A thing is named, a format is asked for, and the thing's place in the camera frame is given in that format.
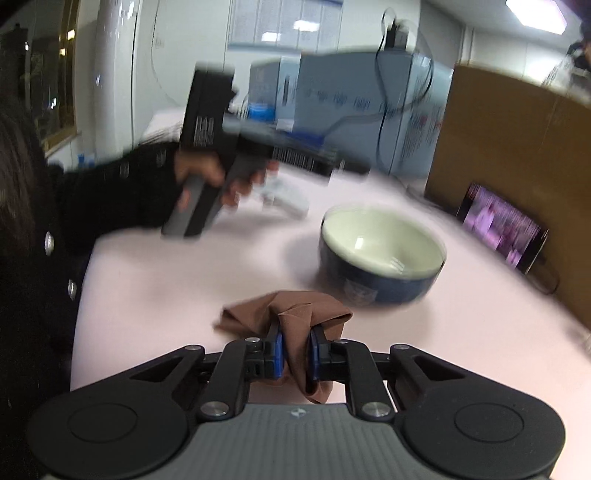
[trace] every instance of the brown cloth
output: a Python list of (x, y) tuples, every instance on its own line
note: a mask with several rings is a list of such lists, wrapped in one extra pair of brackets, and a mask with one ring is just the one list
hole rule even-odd
[(332, 382), (317, 382), (306, 388), (307, 347), (310, 329), (322, 324), (327, 340), (343, 333), (343, 324), (353, 313), (330, 295), (317, 291), (277, 291), (264, 297), (225, 307), (216, 328), (238, 335), (266, 337), (277, 319), (283, 333), (287, 364), (282, 379), (291, 376), (306, 398), (325, 403)]

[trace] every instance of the smartphone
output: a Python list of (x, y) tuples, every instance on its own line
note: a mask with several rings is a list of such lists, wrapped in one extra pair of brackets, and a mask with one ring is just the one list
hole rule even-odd
[(472, 183), (457, 218), (512, 268), (526, 274), (540, 254), (548, 230), (506, 200)]

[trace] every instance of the white tabletop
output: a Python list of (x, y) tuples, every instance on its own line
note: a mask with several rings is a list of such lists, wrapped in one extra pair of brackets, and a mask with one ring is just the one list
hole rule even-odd
[[(317, 287), (317, 246), (326, 210), (343, 203), (389, 206), (431, 229), (448, 260), (420, 301), (353, 308), (343, 337), (387, 352), (409, 343), (534, 395), (561, 415), (567, 443), (554, 480), (588, 480), (591, 358), (586, 331), (553, 299), (470, 237), (450, 217), (407, 198), (393, 181), (336, 174), (322, 183), (290, 168), (281, 177), (310, 200), (306, 220), (255, 199), (222, 212), (198, 241), (127, 231), (101, 239), (86, 274), (78, 316), (72, 388), (197, 343), (221, 351), (212, 324), (223, 305), (276, 289)], [(332, 402), (345, 400), (335, 384)], [(303, 402), (293, 388), (254, 386), (251, 401)]]

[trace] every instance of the black circular joint cover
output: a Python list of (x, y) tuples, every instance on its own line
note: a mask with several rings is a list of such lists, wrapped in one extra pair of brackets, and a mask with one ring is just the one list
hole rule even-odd
[(57, 397), (31, 418), (34, 456), (55, 476), (121, 480), (145, 475), (169, 460), (189, 429), (184, 411), (158, 384), (118, 384)]
[(564, 446), (564, 425), (542, 401), (494, 382), (446, 382), (408, 410), (402, 433), (436, 469), (471, 480), (548, 474)]

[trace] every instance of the bowl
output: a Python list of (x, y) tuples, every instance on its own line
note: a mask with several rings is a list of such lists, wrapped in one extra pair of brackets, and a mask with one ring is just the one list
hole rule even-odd
[(320, 265), (356, 304), (403, 304), (425, 295), (446, 252), (432, 234), (396, 212), (340, 207), (324, 216)]

